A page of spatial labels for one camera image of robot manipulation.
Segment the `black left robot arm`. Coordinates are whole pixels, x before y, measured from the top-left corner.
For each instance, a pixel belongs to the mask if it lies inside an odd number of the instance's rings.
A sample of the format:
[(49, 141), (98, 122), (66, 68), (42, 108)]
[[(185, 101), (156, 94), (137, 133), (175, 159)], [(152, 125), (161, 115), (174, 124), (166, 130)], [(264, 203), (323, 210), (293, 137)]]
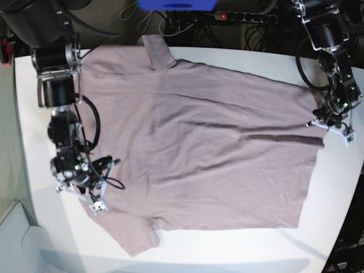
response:
[(363, 95), (354, 79), (345, 47), (349, 34), (340, 15), (339, 2), (292, 1), (292, 6), (307, 33), (301, 44), (310, 42), (328, 79), (327, 86), (314, 86), (303, 72), (300, 56), (296, 55), (296, 65), (306, 85), (323, 95), (323, 101), (313, 111), (315, 118), (307, 126), (332, 131), (349, 145), (355, 141), (356, 134), (352, 123), (344, 119), (353, 117), (353, 110), (363, 101)]

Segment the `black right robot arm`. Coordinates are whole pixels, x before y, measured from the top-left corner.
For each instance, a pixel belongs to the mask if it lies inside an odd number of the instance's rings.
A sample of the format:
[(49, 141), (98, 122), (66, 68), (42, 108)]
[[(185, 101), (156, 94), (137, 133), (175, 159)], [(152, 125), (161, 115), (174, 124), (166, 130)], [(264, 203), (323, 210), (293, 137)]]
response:
[(73, 12), (88, 1), (2, 1), (1, 18), (31, 49), (37, 73), (38, 105), (51, 110), (47, 133), (56, 148), (50, 162), (57, 191), (71, 192), (97, 214), (107, 210), (106, 187), (123, 189), (109, 176), (118, 160), (106, 156), (91, 160), (98, 144), (101, 120), (91, 100), (81, 94), (81, 47), (73, 29), (79, 23)]

